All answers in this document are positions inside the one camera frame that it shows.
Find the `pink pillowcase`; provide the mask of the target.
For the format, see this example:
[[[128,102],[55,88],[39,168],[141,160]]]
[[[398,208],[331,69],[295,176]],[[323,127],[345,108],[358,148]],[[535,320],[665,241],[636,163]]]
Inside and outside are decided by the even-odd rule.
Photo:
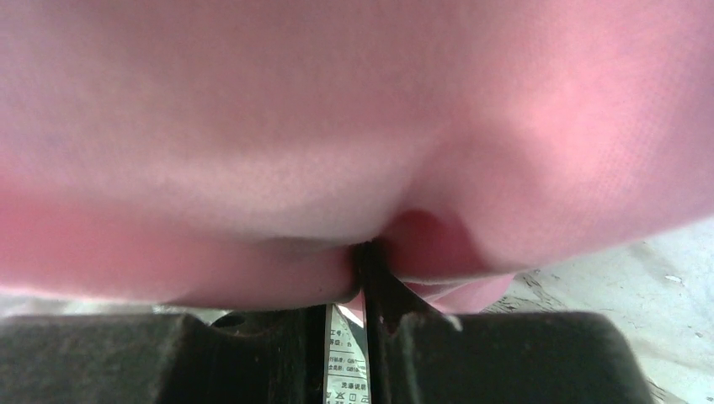
[[[455,311],[713,212],[710,1],[4,1],[1,289]]]

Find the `white care label tag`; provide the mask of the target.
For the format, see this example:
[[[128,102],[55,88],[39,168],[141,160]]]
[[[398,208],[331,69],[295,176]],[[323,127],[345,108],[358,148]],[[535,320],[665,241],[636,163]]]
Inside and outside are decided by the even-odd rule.
[[[365,325],[349,308],[326,309],[324,404],[370,404]]]

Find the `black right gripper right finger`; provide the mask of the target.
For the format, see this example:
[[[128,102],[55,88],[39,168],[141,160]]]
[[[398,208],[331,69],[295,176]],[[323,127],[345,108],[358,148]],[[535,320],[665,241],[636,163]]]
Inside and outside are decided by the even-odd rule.
[[[445,314],[354,248],[374,403],[650,403],[627,341],[595,313]]]

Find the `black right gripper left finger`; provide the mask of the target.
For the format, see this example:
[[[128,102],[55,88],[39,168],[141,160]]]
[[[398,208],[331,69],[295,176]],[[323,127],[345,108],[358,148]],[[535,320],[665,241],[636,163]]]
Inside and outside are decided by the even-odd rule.
[[[320,403],[326,307],[1,321],[4,403]]]

